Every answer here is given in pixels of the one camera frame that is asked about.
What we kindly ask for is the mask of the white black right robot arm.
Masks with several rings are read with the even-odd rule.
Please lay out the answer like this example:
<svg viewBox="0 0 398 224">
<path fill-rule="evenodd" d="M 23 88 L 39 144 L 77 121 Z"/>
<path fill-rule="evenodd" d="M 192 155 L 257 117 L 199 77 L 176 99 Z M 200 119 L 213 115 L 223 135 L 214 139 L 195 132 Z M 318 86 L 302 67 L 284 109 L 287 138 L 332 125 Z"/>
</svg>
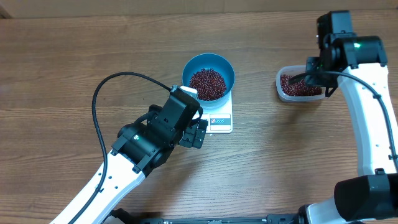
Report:
<svg viewBox="0 0 398 224">
<path fill-rule="evenodd" d="M 335 185 L 332 198 L 301 209 L 305 223 L 354 223 L 397 216 L 397 121 L 388 88 L 387 55 L 376 36 L 358 36 L 348 11 L 317 20 L 320 54 L 300 79 L 341 90 L 358 150 L 358 176 Z"/>
</svg>

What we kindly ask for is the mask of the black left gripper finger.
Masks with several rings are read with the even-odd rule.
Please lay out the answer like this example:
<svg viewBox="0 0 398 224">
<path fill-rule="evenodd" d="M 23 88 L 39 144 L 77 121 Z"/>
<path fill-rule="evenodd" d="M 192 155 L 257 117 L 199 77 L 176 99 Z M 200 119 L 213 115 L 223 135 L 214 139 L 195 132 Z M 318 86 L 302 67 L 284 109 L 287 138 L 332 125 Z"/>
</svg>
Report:
<svg viewBox="0 0 398 224">
<path fill-rule="evenodd" d="M 197 139 L 198 125 L 189 126 L 184 132 L 179 144 L 187 148 L 199 148 Z"/>
<path fill-rule="evenodd" d="M 205 119 L 201 119 L 200 122 L 197 124 L 197 130 L 192 144 L 194 148 L 200 149 L 202 147 L 207 126 L 208 121 Z"/>
</svg>

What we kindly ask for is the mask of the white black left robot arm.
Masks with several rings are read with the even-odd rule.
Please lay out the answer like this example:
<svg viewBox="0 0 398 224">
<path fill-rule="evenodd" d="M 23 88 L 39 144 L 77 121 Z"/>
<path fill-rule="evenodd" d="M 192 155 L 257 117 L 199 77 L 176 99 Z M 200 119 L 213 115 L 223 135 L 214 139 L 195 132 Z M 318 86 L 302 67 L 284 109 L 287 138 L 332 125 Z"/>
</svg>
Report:
<svg viewBox="0 0 398 224">
<path fill-rule="evenodd" d="M 98 169 L 98 174 L 52 220 L 53 223 L 102 223 L 119 201 L 140 185 L 153 169 L 164 164 L 172 152 L 171 149 L 164 149 L 134 162 L 133 157 L 126 154 L 128 144 L 133 143 L 132 149 L 136 154 L 137 145 L 144 143 L 145 139 L 136 131 L 125 131 L 107 153 L 95 105 L 92 106 L 92 115 L 103 151 L 103 164 Z"/>
</svg>

